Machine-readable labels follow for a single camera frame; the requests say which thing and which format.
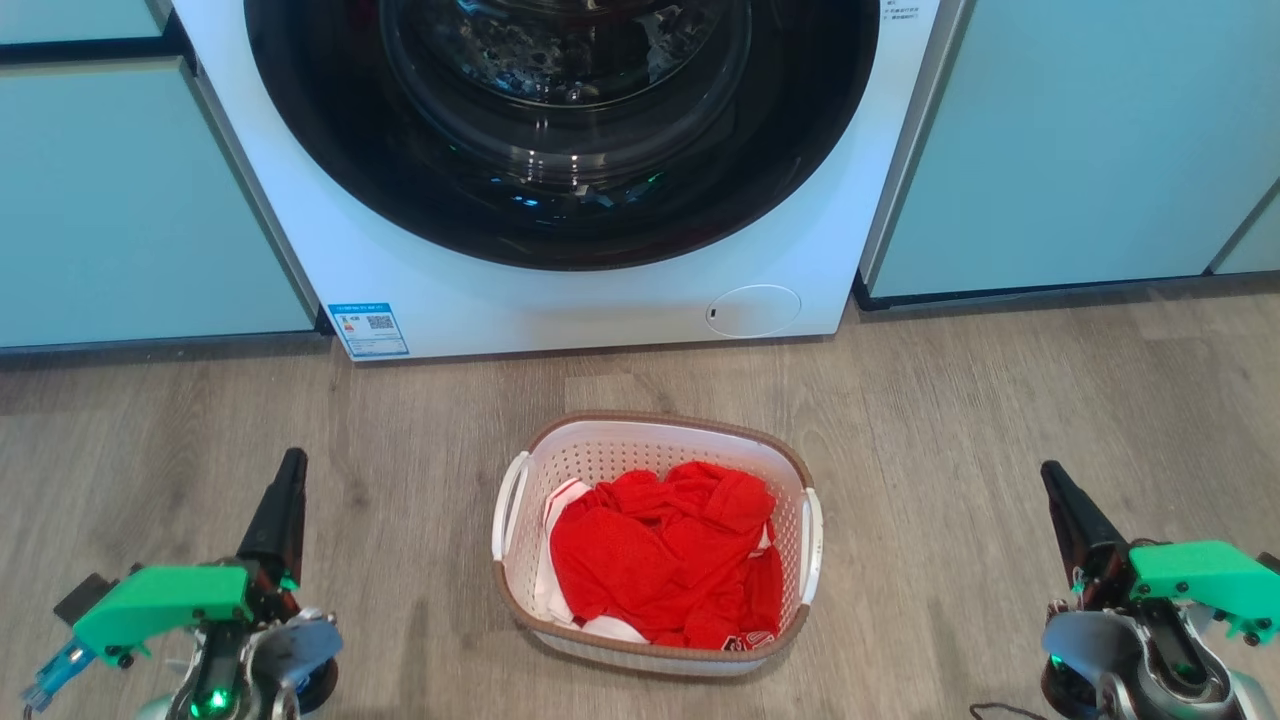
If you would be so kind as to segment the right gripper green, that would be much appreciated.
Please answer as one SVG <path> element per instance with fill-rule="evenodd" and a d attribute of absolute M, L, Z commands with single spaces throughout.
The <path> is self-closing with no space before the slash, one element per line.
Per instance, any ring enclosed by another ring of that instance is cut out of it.
<path fill-rule="evenodd" d="M 1130 596 L 1199 603 L 1229 625 L 1226 637 L 1267 644 L 1280 633 L 1280 575 L 1254 557 L 1216 539 L 1130 548 L 1060 462 L 1042 462 L 1039 477 L 1062 568 L 1082 607 L 1123 607 Z"/>

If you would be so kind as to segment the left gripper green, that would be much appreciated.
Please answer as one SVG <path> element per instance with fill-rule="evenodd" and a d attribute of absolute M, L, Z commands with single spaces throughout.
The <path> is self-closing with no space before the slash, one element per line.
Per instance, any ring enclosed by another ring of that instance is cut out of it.
<path fill-rule="evenodd" d="M 239 543 L 284 591 L 301 585 L 308 456 L 288 448 Z M 102 659 L 146 653 L 146 642 L 202 623 L 247 621 L 250 574 L 241 566 L 146 566 L 119 580 L 72 624 L 79 643 Z"/>

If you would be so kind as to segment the white perforated laundry basket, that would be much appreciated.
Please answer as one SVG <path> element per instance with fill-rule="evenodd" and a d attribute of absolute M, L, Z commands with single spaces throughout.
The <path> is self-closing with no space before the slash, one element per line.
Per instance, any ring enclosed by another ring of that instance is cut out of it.
<path fill-rule="evenodd" d="M 552 491 L 571 479 L 595 483 L 632 469 L 667 471 L 687 461 L 750 473 L 777 498 L 773 521 L 783 568 L 777 638 L 758 650 L 676 650 L 607 639 L 538 618 L 535 579 L 545 537 L 540 515 Z M 490 548 L 500 597 L 548 648 L 616 670 L 718 680 L 754 673 L 797 638 L 817 596 L 823 543 L 812 474 L 782 439 L 698 418 L 590 411 L 553 420 L 508 462 L 497 492 Z"/>

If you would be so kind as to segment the blue energy label sticker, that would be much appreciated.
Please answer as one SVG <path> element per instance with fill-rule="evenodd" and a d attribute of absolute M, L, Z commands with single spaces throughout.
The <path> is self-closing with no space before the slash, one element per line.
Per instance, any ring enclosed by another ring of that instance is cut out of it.
<path fill-rule="evenodd" d="M 381 361 L 411 355 L 389 304 L 329 304 L 326 311 L 353 361 Z"/>

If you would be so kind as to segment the white garment red stripes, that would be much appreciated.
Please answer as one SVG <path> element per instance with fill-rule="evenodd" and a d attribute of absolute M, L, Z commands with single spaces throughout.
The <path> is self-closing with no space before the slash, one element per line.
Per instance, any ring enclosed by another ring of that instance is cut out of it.
<path fill-rule="evenodd" d="M 538 574 L 534 584 L 534 618 L 553 623 L 570 630 L 585 632 L 590 635 L 611 641 L 648 644 L 634 626 L 625 620 L 600 615 L 584 620 L 572 615 L 550 557 L 550 533 L 562 512 L 591 487 L 579 478 L 571 478 L 550 492 L 541 512 L 541 546 L 538 559 Z"/>

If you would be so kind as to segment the narrow pale green cabinet door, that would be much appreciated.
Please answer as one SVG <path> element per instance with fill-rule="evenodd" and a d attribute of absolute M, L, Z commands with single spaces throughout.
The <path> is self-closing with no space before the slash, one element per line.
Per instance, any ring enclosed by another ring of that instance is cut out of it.
<path fill-rule="evenodd" d="M 1280 272 L 1280 177 L 1210 264 L 1213 275 Z"/>

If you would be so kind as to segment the large pale green cabinet door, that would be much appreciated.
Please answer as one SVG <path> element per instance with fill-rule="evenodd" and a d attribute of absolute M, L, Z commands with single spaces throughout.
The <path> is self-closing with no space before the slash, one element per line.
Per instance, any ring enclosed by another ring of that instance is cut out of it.
<path fill-rule="evenodd" d="M 0 67 L 0 348 L 314 325 L 182 56 Z"/>

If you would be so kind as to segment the white front-load washing machine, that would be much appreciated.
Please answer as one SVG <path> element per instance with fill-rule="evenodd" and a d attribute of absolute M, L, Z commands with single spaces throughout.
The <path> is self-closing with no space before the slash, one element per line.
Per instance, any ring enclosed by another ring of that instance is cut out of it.
<path fill-rule="evenodd" d="M 524 354 L 730 340 L 707 307 L 750 284 L 803 301 L 778 334 L 833 334 L 908 122 L 940 0 L 879 0 L 879 50 L 833 152 L 777 209 L 678 258 L 588 272 L 507 266 L 443 249 L 364 206 L 300 146 L 256 67 L 243 0 L 173 0 L 273 215 L 329 304 L 389 304 L 411 355 Z"/>

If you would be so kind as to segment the red jersey garment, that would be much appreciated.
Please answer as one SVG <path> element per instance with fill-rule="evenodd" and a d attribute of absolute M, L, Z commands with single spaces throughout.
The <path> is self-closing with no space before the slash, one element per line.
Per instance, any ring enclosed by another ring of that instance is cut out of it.
<path fill-rule="evenodd" d="M 590 486 L 550 533 L 572 615 L 608 615 L 648 644 L 744 651 L 780 634 L 785 570 L 765 482 L 709 462 Z"/>

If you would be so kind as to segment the wide pale green cabinet door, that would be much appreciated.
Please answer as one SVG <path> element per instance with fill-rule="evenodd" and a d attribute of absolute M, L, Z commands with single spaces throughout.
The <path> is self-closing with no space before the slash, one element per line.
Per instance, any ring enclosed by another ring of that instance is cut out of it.
<path fill-rule="evenodd" d="M 940 0 L 861 310 L 1212 277 L 1280 177 L 1280 0 Z"/>

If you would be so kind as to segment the round white filter cover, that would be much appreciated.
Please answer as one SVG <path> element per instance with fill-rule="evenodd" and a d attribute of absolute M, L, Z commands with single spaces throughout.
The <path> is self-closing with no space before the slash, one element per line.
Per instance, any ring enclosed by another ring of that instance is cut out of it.
<path fill-rule="evenodd" d="M 750 340 L 778 334 L 803 310 L 801 299 L 777 284 L 750 284 L 721 295 L 707 307 L 707 324 L 731 340 Z"/>

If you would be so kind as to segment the black round washer door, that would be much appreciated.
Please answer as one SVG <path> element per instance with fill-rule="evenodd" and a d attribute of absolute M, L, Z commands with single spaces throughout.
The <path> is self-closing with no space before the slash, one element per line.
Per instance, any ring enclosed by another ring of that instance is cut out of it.
<path fill-rule="evenodd" d="M 641 266 L 791 199 L 852 123 L 879 0 L 243 0 L 300 146 L 507 266 Z"/>

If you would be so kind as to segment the small pale green cabinet door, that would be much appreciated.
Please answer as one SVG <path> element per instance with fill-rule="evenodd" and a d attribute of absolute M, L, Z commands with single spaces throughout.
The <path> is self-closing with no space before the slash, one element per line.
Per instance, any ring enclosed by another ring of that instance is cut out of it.
<path fill-rule="evenodd" d="M 0 47 L 163 33 L 173 0 L 0 0 Z"/>

